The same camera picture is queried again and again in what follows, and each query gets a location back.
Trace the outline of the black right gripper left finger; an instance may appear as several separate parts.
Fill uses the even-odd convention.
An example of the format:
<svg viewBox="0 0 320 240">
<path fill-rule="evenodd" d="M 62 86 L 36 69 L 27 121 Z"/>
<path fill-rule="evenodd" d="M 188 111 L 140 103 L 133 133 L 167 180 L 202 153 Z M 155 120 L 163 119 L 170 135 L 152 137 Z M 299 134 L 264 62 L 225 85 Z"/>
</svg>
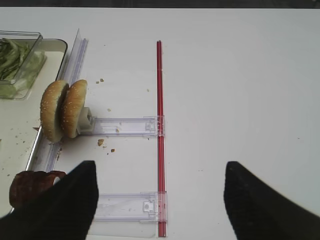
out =
<svg viewBox="0 0 320 240">
<path fill-rule="evenodd" d="M 96 164 L 81 162 L 58 183 L 0 220 L 2 240 L 84 240 L 99 198 Z"/>
</svg>

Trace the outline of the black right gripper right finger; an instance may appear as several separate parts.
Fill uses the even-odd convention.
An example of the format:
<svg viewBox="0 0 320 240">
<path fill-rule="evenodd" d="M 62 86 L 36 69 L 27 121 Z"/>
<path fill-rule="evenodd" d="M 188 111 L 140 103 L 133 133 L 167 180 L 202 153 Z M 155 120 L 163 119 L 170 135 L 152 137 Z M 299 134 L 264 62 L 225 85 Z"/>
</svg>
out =
<svg viewBox="0 0 320 240">
<path fill-rule="evenodd" d="M 237 161 L 225 168 L 223 200 L 238 240 L 318 240 L 320 218 Z"/>
</svg>

